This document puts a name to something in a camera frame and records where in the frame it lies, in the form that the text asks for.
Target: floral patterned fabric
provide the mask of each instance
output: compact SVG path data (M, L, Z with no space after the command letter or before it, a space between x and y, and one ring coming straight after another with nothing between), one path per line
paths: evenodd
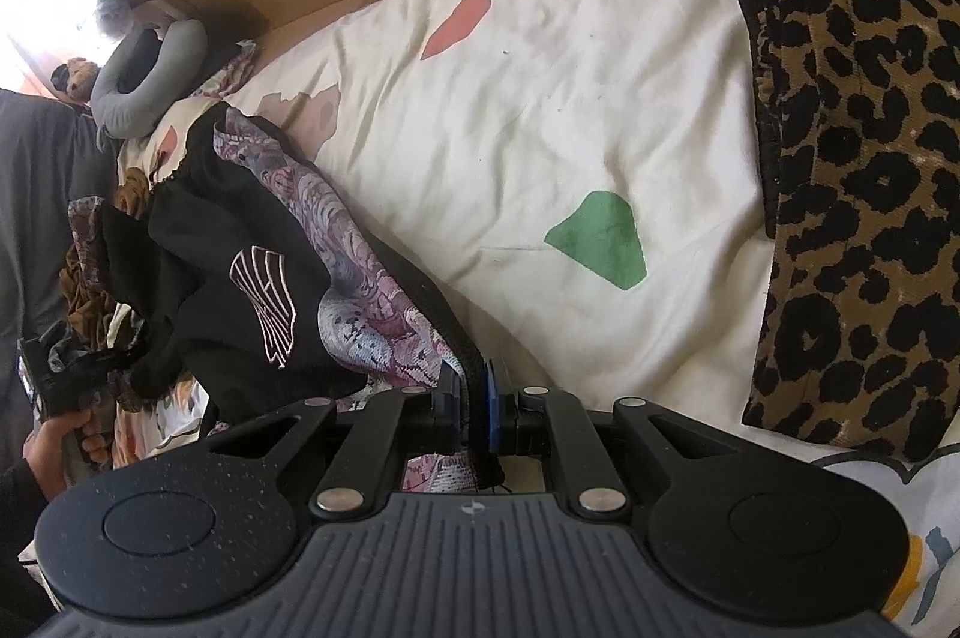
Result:
M443 337L386 271L336 191L314 169L286 155L275 138L234 107L213 141L220 158L246 167L286 206L330 273L330 288L317 310L320 339L339 363L370 376L364 389L346 398L344 409L361 408L369 396L392 387L435 387L443 363L464 376ZM407 491L476 486L465 454L419 456L408 463L403 480Z
M106 293L100 282L100 269L93 254L93 243L100 232L100 208L103 205L103 197L88 196L74 200L67 208L67 220L70 222L73 244L80 261L80 276L86 287L96 293Z
M169 394L142 411L117 408L113 467L179 448L197 439L208 395L197 379L184 373Z
M191 93L191 97L212 96L217 99L226 99L230 94L237 93L240 88L243 88L253 73L256 42L243 40L237 42L237 47L240 48L240 52L230 59L226 66L211 75L200 88Z

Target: metal screw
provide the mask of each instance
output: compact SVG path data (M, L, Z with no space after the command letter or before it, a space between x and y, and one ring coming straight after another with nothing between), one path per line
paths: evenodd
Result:
M337 486L325 489L317 495L317 505L330 513L344 513L356 510L363 504L363 495L356 489Z
M586 489L580 493L580 497L577 499L581 507L593 513L611 513L620 510L627 504L627 496L623 492L608 489L606 486Z

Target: printed graphic on hoodie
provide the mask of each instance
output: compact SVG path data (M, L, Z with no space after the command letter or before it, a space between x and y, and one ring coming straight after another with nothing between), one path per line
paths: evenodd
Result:
M296 308L287 288L285 258L251 245L234 256L230 279L247 295L260 322L267 362L285 367L294 347Z

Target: leopard print blanket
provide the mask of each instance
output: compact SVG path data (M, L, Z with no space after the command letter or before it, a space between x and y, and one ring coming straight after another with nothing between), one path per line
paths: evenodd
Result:
M923 459L960 397L960 0L755 1L776 250L744 422Z

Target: green shape print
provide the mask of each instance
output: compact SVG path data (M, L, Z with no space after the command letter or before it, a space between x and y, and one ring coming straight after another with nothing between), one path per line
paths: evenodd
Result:
M647 277L634 212L612 191L591 191L544 242L626 291Z

